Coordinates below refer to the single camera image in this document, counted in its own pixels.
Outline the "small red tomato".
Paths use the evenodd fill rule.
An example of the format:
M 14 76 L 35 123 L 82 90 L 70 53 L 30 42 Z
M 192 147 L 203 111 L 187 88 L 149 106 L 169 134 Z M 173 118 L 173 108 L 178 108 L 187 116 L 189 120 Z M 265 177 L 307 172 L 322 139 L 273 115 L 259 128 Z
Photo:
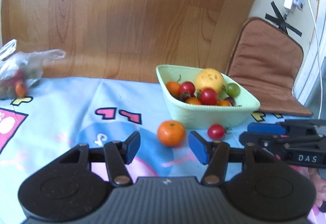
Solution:
M 207 134 L 211 140 L 223 140 L 230 131 L 230 127 L 225 128 L 220 124 L 214 124 L 208 128 Z

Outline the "cartoon pig tablecloth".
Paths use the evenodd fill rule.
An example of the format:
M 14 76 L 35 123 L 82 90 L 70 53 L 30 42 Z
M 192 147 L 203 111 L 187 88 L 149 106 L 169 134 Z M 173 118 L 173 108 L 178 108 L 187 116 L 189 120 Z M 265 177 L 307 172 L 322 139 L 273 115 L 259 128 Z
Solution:
M 1 101 L 1 223 L 22 223 L 21 183 L 78 143 L 102 147 L 141 135 L 128 170 L 138 176 L 200 177 L 187 145 L 167 148 L 156 137 L 176 103 L 160 84 L 92 78 L 42 79 L 26 99 Z

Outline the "red cherry tomato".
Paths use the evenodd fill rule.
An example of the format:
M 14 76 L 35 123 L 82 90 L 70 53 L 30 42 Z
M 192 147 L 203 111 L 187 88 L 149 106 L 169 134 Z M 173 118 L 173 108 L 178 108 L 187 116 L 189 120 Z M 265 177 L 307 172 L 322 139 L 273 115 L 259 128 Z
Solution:
M 193 96 L 196 91 L 196 87 L 192 82 L 183 82 L 178 89 L 180 94 L 187 94 L 188 96 Z
M 216 105 L 218 102 L 218 93 L 212 88 L 200 90 L 199 100 L 202 105 Z

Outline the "orange tangerine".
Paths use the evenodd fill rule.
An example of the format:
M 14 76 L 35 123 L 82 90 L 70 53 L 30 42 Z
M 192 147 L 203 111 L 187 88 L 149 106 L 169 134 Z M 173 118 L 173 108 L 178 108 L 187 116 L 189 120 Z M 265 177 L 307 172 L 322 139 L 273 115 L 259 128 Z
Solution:
M 157 129 L 157 139 L 166 147 L 178 147 L 183 144 L 186 129 L 176 120 L 164 121 Z
M 180 95 L 179 88 L 180 84 L 178 82 L 174 81 L 169 81 L 165 84 L 168 92 L 173 96 L 173 97 L 178 97 Z

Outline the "large yellow lemon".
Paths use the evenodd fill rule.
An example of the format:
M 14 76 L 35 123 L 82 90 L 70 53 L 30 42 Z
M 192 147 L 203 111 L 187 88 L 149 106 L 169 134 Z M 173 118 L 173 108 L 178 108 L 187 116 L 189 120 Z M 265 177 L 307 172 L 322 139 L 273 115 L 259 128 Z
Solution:
M 223 85 L 224 77 L 219 71 L 213 68 L 201 70 L 195 77 L 195 87 L 197 90 L 211 88 L 219 93 L 222 90 Z

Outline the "black tape cross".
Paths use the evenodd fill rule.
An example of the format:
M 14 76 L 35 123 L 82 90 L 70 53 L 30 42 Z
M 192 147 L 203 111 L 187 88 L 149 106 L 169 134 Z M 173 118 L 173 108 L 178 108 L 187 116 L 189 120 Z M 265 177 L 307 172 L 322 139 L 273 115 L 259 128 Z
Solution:
M 293 27 L 292 25 L 290 25 L 286 22 L 287 13 L 282 15 L 274 1 L 271 2 L 271 7 L 273 9 L 274 16 L 266 13 L 265 19 L 267 21 L 270 21 L 273 24 L 275 24 L 278 27 L 278 29 L 280 29 L 283 33 L 285 33 L 287 35 L 289 34 L 288 30 L 290 30 L 290 31 L 294 32 L 297 36 L 299 36 L 299 37 L 302 36 L 302 32 L 300 30 L 298 30 L 297 28 Z

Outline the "wood pattern vinyl sheet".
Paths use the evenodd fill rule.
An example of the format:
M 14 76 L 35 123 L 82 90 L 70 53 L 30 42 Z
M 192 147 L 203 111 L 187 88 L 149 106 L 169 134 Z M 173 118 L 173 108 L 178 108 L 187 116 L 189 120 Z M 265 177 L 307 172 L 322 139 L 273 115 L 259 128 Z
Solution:
M 159 64 L 225 71 L 254 0 L 2 0 L 2 39 L 62 49 L 45 77 L 155 82 Z

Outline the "orange cherry tomato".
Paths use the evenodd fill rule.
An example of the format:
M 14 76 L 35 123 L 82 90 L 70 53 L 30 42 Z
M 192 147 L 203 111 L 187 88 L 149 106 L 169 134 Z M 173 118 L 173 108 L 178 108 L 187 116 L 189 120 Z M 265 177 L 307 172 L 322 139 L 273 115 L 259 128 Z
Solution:
M 223 107 L 231 107 L 232 103 L 228 100 L 219 100 L 217 102 L 217 106 L 223 106 Z

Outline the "light green ceramic dish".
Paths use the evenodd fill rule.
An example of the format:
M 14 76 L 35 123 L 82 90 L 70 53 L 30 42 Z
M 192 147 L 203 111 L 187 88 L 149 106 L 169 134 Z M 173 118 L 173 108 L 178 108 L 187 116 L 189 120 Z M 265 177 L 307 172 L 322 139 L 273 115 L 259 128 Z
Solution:
M 181 80 L 194 82 L 200 68 L 161 64 L 156 67 L 157 79 L 161 85 L 165 104 L 173 120 L 181 122 L 187 129 L 207 129 L 219 124 L 224 127 L 237 126 L 246 121 L 251 113 L 260 109 L 260 102 L 241 85 L 240 94 L 234 106 L 191 105 L 174 98 L 166 83 Z

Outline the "red cherry tomato back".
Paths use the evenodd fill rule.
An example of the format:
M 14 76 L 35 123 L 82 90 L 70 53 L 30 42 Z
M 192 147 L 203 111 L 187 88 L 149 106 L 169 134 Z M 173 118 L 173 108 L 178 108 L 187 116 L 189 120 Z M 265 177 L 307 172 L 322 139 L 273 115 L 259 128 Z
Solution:
M 193 96 L 196 91 L 196 87 L 192 82 L 183 82 L 178 89 L 180 94 L 187 94 L 188 96 Z

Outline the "brown seat cushion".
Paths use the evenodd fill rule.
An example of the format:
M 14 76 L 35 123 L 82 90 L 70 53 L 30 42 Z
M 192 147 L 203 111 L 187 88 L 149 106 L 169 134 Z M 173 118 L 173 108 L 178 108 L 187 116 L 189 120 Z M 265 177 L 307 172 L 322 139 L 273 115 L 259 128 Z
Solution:
M 225 73 L 260 102 L 265 113 L 312 116 L 292 94 L 303 49 L 289 35 L 261 18 L 241 27 Z

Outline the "plastic bag of tomatoes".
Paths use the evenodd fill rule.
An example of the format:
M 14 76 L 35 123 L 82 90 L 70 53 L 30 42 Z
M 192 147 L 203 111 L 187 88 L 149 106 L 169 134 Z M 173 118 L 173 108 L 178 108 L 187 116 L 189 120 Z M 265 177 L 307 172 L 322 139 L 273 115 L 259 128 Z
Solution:
M 46 62 L 65 58 L 60 49 L 17 52 L 17 41 L 12 39 L 1 47 L 1 99 L 24 98 L 28 90 L 43 76 Z

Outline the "dark cherry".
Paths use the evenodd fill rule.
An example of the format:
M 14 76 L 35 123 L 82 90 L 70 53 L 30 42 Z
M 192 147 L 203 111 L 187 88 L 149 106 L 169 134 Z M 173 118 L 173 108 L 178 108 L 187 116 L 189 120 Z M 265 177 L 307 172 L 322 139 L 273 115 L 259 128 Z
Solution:
M 177 97 L 177 99 L 179 100 L 179 101 L 181 101 L 181 102 L 185 102 L 188 98 L 190 98 L 191 97 L 191 94 L 190 93 L 188 93 L 188 92 L 185 92 L 185 93 L 181 93 L 178 97 Z
M 235 100 L 234 100 L 234 98 L 232 98 L 231 96 L 229 96 L 229 97 L 225 98 L 224 100 L 226 100 L 226 101 L 230 102 L 232 106 L 234 106 L 234 105 L 235 105 Z

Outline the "orange tomato with stem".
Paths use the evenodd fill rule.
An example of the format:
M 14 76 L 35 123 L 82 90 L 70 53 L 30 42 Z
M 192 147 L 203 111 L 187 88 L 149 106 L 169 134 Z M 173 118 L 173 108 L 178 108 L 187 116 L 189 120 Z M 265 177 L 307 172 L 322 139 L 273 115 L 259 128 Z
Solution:
M 185 100 L 185 103 L 191 104 L 191 105 L 201 105 L 201 101 L 197 99 L 196 97 L 189 97 Z

